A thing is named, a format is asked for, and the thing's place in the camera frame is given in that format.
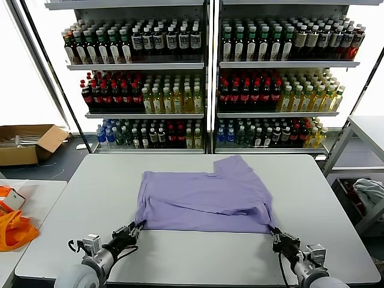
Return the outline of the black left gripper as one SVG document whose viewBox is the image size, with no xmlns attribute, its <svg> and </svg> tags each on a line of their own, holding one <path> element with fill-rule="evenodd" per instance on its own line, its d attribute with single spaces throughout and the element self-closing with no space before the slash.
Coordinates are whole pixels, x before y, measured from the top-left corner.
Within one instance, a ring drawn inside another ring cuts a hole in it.
<svg viewBox="0 0 384 288">
<path fill-rule="evenodd" d="M 122 227 L 116 232 L 112 233 L 112 240 L 103 245 L 103 248 L 111 252 L 113 256 L 119 256 L 126 249 L 138 249 L 137 240 L 143 228 L 146 225 L 147 220 L 143 220 L 139 223 L 134 221 L 129 224 L 128 227 Z"/>
</svg>

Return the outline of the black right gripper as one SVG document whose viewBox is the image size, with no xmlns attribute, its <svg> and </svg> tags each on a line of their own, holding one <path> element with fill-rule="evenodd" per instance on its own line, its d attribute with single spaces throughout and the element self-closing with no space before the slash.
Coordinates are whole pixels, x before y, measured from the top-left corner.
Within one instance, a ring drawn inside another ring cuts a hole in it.
<svg viewBox="0 0 384 288">
<path fill-rule="evenodd" d="M 289 233 L 282 232 L 278 227 L 268 226 L 273 236 L 272 250 L 284 256 L 295 256 L 299 253 L 300 239 Z"/>
</svg>

